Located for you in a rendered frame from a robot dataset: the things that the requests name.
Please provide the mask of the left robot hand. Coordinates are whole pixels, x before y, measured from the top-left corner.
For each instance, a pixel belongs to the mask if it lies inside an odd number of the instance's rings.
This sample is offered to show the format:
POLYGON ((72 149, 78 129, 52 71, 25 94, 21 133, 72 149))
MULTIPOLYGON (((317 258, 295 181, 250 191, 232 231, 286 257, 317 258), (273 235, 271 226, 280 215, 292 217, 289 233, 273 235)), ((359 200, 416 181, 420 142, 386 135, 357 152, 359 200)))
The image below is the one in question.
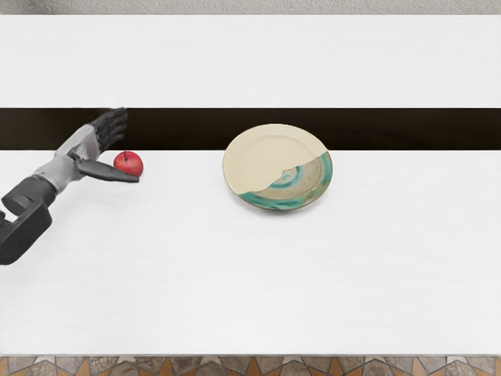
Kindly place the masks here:
POLYGON ((108 182, 137 183, 139 177, 98 161, 102 152, 124 138, 126 109, 109 110, 82 125, 54 153, 53 159, 33 173, 48 182, 57 194, 85 176, 108 182))

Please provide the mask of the red apple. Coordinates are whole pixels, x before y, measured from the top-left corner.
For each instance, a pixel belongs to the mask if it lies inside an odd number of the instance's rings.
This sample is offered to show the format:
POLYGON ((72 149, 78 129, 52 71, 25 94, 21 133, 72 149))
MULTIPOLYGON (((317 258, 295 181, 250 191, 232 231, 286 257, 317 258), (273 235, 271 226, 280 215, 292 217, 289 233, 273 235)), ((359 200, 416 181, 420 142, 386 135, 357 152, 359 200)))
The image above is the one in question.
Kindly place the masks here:
POLYGON ((142 158, 130 150, 124 150, 114 158, 114 167, 136 177, 140 177, 144 171, 142 158))

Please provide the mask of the cream and green patterned plate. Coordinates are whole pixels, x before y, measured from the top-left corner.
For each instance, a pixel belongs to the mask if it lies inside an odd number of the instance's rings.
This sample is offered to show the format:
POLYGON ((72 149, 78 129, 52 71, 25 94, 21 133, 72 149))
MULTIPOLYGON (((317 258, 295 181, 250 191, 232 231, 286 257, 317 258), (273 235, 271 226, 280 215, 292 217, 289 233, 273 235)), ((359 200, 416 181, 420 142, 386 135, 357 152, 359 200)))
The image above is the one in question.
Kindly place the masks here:
POLYGON ((222 160, 224 179, 241 200, 270 211, 303 208, 320 198, 333 177, 328 149, 293 125, 259 125, 240 133, 222 160))

